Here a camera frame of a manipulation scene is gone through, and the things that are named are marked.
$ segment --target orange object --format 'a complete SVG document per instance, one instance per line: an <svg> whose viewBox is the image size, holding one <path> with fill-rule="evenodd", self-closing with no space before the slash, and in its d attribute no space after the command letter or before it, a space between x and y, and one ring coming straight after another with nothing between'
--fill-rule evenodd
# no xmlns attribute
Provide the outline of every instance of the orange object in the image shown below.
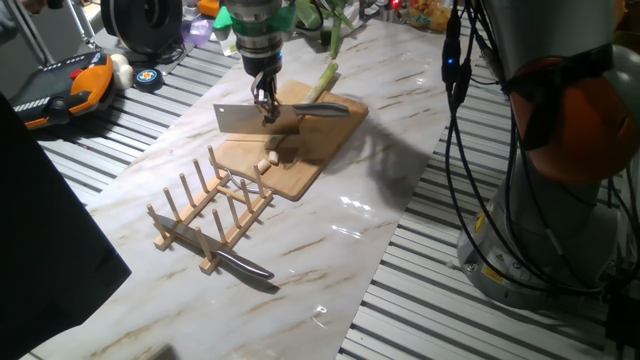
<svg viewBox="0 0 640 360"><path fill-rule="evenodd" d="M69 74L69 78L71 80L75 80L78 77L78 75L80 75L81 72L82 72L82 69L75 69L71 72L71 74Z"/></svg>
<svg viewBox="0 0 640 360"><path fill-rule="evenodd" d="M416 28L445 32L451 17L451 6L449 0L410 0L409 23Z"/></svg>
<svg viewBox="0 0 640 360"><path fill-rule="evenodd" d="M107 56L107 64L94 66L80 73L73 81L71 95L76 95L81 91L90 92L89 99L76 107L69 109L74 115L95 110L100 103L102 95L107 91L113 76L113 62Z"/></svg>
<svg viewBox="0 0 640 360"><path fill-rule="evenodd" d="M198 9L207 16L216 17L220 12L220 2L218 0L200 0Z"/></svg>
<svg viewBox="0 0 640 360"><path fill-rule="evenodd" d="M92 66L86 70L76 69L69 77L73 80L71 95L82 91L90 93L86 102L69 109L74 116L95 110L100 104L102 96L108 91L113 77L113 63L107 55L105 65ZM49 117L29 121L25 124L29 130L35 130L49 125Z"/></svg>
<svg viewBox="0 0 640 360"><path fill-rule="evenodd" d="M523 72L557 61L541 60ZM534 104L515 92L511 104L524 136ZM594 184L627 167L640 147L640 131L604 77L584 79L567 87L561 109L549 145L528 152L541 175L563 184Z"/></svg>

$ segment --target knife handle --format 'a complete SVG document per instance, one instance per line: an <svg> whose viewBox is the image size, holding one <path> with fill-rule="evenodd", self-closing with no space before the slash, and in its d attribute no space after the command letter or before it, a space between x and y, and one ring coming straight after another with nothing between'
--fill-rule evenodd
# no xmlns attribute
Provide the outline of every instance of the knife handle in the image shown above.
<svg viewBox="0 0 640 360"><path fill-rule="evenodd" d="M228 262L234 268L249 274L251 276L255 276L260 279L271 280L273 279L273 273L258 264L254 264L253 262L243 258L240 255L231 254L225 251L216 251L216 254L220 256L224 261Z"/></svg>
<svg viewBox="0 0 640 360"><path fill-rule="evenodd" d="M349 117L349 107L334 103L295 104L296 115L311 115L319 117Z"/></svg>

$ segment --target white marble surface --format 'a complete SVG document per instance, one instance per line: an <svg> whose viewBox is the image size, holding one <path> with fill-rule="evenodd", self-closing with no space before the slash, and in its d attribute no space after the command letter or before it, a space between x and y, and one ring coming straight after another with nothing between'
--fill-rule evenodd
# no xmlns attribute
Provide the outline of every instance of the white marble surface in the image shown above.
<svg viewBox="0 0 640 360"><path fill-rule="evenodd" d="M200 256L180 244L156 250L146 215L151 203L171 216L164 186L179 208L187 205L178 174L198 191L194 157L213 176L206 146L225 135L212 104L250 97L251 79L232 69L90 206L133 273L83 325L34 352L146 359L168 345L179 359L333 359L448 119L442 41L377 21L345 39L333 92L365 102L369 116L299 202L276 197L235 248L275 273L271 287L249 286L228 268L206 276ZM329 61L302 39L283 54L280 83L313 84ZM217 237L214 206L230 226L224 199L192 224Z"/></svg>

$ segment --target knife blade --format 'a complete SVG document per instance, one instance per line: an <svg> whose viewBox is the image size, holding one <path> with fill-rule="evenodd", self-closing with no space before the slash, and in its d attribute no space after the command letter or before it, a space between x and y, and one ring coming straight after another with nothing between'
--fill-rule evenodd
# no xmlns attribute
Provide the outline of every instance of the knife blade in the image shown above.
<svg viewBox="0 0 640 360"><path fill-rule="evenodd" d="M198 237L194 229L184 224L180 224L175 220L169 219L166 216L162 216L159 214L157 214L157 216L160 219L160 223L162 224L162 227L164 227L164 230L168 231L169 233L176 234L179 238L186 240L191 244L194 244L198 247L200 246L200 241L198 241ZM209 248L211 249L211 251L219 255L220 258L229 263L229 265L248 275L255 276L260 279L273 279L274 275L269 270L243 258L238 254L231 253L229 249L227 249L227 247L220 243L218 240L205 234L202 235L205 241L207 241L207 243L209 244Z"/></svg>
<svg viewBox="0 0 640 360"><path fill-rule="evenodd" d="M256 105L213 105L218 128L223 133L291 135L300 133L300 117L348 117L349 108L334 103L278 105L280 116L273 124L264 124Z"/></svg>

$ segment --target metal grating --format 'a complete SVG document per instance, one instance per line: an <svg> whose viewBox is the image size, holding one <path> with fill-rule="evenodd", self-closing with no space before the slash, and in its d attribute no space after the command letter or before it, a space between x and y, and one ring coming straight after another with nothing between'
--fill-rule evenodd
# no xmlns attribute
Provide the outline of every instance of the metal grating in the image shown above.
<svg viewBox="0 0 640 360"><path fill-rule="evenodd" d="M482 65L474 67L474 77L493 81ZM465 154L487 201L506 173L509 103L498 86L472 83L458 121ZM461 227L444 170L446 133L445 129L336 359L602 358L605 305L585 299L579 309L512 309L485 297L460 271L456 244ZM452 148L451 163L462 211L473 217L480 206L457 149ZM615 183L620 188L621 177ZM599 201L606 200L603 187Z"/></svg>
<svg viewBox="0 0 640 360"><path fill-rule="evenodd" d="M118 92L105 111L34 132L58 171L87 205L238 61L217 41L194 48L153 94Z"/></svg>

